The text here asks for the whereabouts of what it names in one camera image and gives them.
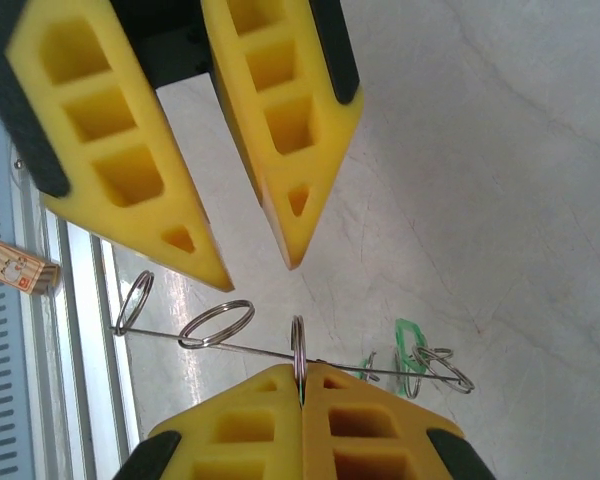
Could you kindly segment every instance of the metal rod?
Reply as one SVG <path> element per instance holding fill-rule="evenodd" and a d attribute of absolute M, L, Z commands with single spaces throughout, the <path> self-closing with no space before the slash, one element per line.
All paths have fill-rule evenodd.
<path fill-rule="evenodd" d="M 114 333 L 116 332 L 116 327 L 109 327 Z M 124 333 L 135 333 L 138 335 L 145 335 L 148 337 L 159 337 L 166 338 L 169 340 L 177 340 L 183 343 L 190 343 L 193 345 L 199 345 L 202 343 L 200 339 L 187 337 L 185 335 L 174 335 L 171 333 L 163 333 L 163 332 L 154 332 L 151 330 L 143 330 L 140 328 L 125 328 Z M 208 345 L 206 348 L 214 348 L 216 350 L 224 350 L 227 352 L 236 352 L 236 353 L 248 353 L 251 355 L 260 355 L 264 357 L 275 357 L 281 360 L 289 360 L 293 361 L 294 356 L 287 353 L 274 352 L 271 350 L 262 350 L 259 348 L 245 347 L 243 345 L 234 345 L 231 343 L 218 343 L 214 345 Z M 357 373 L 372 373 L 376 375 L 392 375 L 399 377 L 414 377 L 414 378 L 430 378 L 432 380 L 445 380 L 448 382 L 456 382 L 459 383 L 457 377 L 445 377 L 442 375 L 429 375 L 426 373 L 416 373 L 416 372 L 401 372 L 398 370 L 382 370 L 378 368 L 365 368 L 365 367 L 355 367 L 353 365 L 344 365 L 342 363 L 333 363 L 327 362 L 325 360 L 312 360 L 307 359 L 307 363 L 323 363 L 325 365 L 330 365 L 332 367 L 338 368 L 340 370 L 344 370 L 345 372 L 357 372 Z"/>

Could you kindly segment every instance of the white marble floor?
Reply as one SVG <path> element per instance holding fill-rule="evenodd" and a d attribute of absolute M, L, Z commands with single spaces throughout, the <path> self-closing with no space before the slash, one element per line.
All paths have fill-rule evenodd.
<path fill-rule="evenodd" d="M 244 297 L 258 313 L 237 341 L 287 350 L 301 313 L 311 356 L 357 363 L 393 345 L 396 317 L 415 320 L 477 384 L 426 383 L 418 403 L 499 479 L 600 479 L 600 0 L 343 6 L 366 108 L 296 271 L 208 81 L 159 92 L 237 290 L 118 249 L 123 290 L 157 274 L 140 322 L 177 331 Z M 130 350 L 144 434 L 271 364 L 138 337 Z"/>

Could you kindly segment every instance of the rectangular hole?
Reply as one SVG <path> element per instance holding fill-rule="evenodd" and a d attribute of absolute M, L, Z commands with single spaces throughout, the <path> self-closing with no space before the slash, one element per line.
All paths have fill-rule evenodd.
<path fill-rule="evenodd" d="M 90 142 L 136 126 L 122 91 L 113 87 L 64 106 L 82 142 Z"/>
<path fill-rule="evenodd" d="M 186 253 L 193 253 L 196 251 L 196 247 L 193 244 L 193 240 L 191 240 L 189 231 L 182 226 L 167 230 L 162 234 L 162 240 Z"/>
<path fill-rule="evenodd" d="M 198 461 L 194 463 L 196 480 L 262 480 L 264 462 L 261 460 Z"/>
<path fill-rule="evenodd" d="M 55 85 L 110 68 L 93 29 L 81 18 L 51 25 L 42 40 L 40 56 Z"/>
<path fill-rule="evenodd" d="M 315 113 L 311 98 L 299 98 L 265 111 L 276 150 L 282 155 L 316 143 Z"/>
<path fill-rule="evenodd" d="M 227 0 L 238 35 L 260 30 L 284 19 L 281 0 Z"/>
<path fill-rule="evenodd" d="M 334 437 L 398 437 L 391 415 L 375 406 L 332 407 L 329 427 Z"/>
<path fill-rule="evenodd" d="M 258 92 L 296 78 L 296 62 L 293 41 L 277 43 L 247 54 L 251 78 Z"/>
<path fill-rule="evenodd" d="M 149 149 L 132 148 L 94 162 L 109 200 L 118 207 L 130 207 L 158 197 L 164 190 L 162 177 Z"/>
<path fill-rule="evenodd" d="M 412 480 L 404 455 L 333 452 L 337 480 Z"/>
<path fill-rule="evenodd" d="M 223 414 L 216 425 L 215 443 L 272 442 L 273 414 L 267 410 L 234 410 Z"/>

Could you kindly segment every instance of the small box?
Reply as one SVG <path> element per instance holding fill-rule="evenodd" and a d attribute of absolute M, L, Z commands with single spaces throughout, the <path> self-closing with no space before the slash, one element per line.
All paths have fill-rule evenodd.
<path fill-rule="evenodd" d="M 60 267 L 0 242 L 0 281 L 25 293 L 43 294 L 54 287 Z"/>

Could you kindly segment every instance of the yellow foam pad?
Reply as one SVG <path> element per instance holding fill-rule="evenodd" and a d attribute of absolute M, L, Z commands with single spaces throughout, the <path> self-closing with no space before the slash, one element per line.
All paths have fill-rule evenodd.
<path fill-rule="evenodd" d="M 304 257 L 362 113 L 335 98 L 308 0 L 202 0 L 217 89 L 289 267 Z"/>
<path fill-rule="evenodd" d="M 305 480 L 452 480 L 427 436 L 449 420 L 333 367 L 309 365 L 302 410 Z"/>
<path fill-rule="evenodd" d="M 158 425 L 182 439 L 162 480 L 300 480 L 302 420 L 290 365 L 278 365 Z"/>
<path fill-rule="evenodd" d="M 6 52 L 71 182 L 58 215 L 233 288 L 155 93 L 108 1 L 29 0 Z"/>

